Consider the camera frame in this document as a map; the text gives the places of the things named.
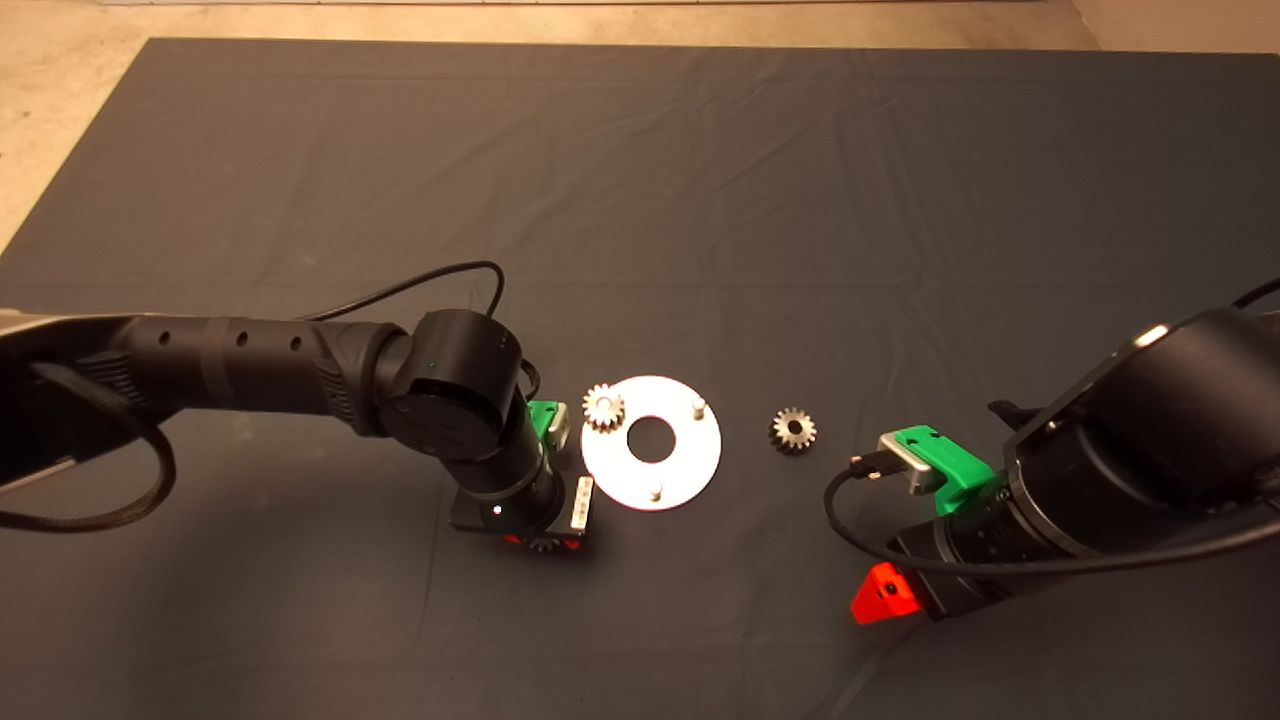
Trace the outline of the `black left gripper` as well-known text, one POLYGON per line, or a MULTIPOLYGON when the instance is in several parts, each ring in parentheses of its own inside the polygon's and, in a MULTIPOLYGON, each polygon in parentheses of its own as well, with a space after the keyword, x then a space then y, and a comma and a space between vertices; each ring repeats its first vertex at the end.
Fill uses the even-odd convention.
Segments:
POLYGON ((460 491, 449 524, 461 532, 499 536, 509 544, 562 542, 567 551, 577 551, 588 536, 595 488, 590 475, 567 478, 549 470, 504 498, 480 500, 460 491))

